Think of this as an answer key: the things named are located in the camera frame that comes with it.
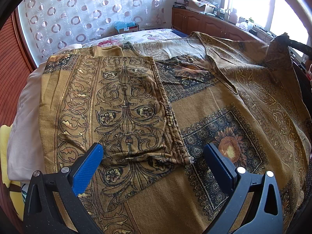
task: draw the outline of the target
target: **yellow cloth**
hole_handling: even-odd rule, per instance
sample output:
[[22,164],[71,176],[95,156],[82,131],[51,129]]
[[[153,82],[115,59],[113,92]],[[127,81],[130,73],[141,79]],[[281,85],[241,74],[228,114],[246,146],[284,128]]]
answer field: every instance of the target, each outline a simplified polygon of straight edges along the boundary
[[[11,184],[17,185],[19,187],[21,186],[21,183],[19,181],[12,181]],[[23,196],[21,195],[21,192],[10,191],[10,198],[15,208],[15,211],[18,215],[18,218],[23,221],[24,201],[23,201]]]
[[1,175],[2,183],[7,187],[10,186],[11,181],[7,177],[7,142],[11,132],[12,125],[10,127],[2,125],[0,127],[0,162],[1,162]]

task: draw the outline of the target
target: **brown blanket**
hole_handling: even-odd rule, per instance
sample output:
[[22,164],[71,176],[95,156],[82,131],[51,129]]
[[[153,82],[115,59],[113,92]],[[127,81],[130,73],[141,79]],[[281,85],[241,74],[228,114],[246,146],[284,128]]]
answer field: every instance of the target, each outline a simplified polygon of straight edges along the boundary
[[102,143],[79,198],[105,233],[202,233],[227,198],[202,156],[209,142],[235,166],[275,173],[284,230],[303,199],[311,121],[287,48],[275,41],[193,33],[52,56],[39,128],[47,172]]

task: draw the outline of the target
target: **window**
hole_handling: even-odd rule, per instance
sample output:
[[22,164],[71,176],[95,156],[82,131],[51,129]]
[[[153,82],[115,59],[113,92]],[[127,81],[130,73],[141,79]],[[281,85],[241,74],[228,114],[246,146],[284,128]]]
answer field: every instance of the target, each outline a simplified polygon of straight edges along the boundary
[[228,9],[236,8],[239,16],[251,17],[256,25],[275,35],[287,32],[292,40],[304,44],[308,41],[307,30],[285,0],[226,0],[225,5]]

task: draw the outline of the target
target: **blue gripper pad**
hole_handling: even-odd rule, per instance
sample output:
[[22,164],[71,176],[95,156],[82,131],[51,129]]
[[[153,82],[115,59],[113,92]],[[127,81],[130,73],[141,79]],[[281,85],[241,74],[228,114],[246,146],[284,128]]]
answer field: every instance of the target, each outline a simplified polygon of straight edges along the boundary
[[103,154],[104,151],[102,145],[93,144],[92,147],[83,156],[86,157],[72,178],[72,189],[76,196],[85,192],[85,189],[87,188],[93,174],[102,161]]

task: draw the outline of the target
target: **curtain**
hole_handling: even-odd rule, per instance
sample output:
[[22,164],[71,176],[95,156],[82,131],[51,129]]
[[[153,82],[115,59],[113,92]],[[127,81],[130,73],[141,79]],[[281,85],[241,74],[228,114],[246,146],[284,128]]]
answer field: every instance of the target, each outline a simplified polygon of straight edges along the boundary
[[113,35],[117,21],[140,29],[164,23],[163,0],[24,0],[19,10],[24,34],[36,45],[29,48],[42,62],[69,44]]

